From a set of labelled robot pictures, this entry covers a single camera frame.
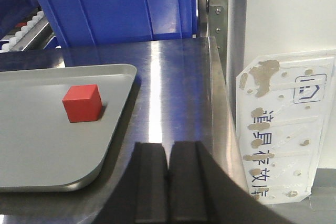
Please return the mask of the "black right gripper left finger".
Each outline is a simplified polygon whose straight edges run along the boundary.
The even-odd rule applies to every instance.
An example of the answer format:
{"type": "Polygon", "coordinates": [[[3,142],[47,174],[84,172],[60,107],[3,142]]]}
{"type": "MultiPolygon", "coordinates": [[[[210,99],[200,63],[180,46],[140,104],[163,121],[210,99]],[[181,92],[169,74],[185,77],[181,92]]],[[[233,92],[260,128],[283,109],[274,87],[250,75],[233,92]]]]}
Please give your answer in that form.
{"type": "Polygon", "coordinates": [[[94,223],[168,223],[167,162],[158,143],[140,143],[94,223]]]}

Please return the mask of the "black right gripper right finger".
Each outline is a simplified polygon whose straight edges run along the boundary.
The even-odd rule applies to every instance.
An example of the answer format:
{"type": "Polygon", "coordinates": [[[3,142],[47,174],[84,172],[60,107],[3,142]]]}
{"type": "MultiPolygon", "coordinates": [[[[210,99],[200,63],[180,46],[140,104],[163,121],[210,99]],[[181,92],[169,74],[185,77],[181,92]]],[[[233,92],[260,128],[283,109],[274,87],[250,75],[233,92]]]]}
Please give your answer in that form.
{"type": "Polygon", "coordinates": [[[171,223],[290,222],[244,192],[200,141],[173,145],[169,176],[171,223]]]}

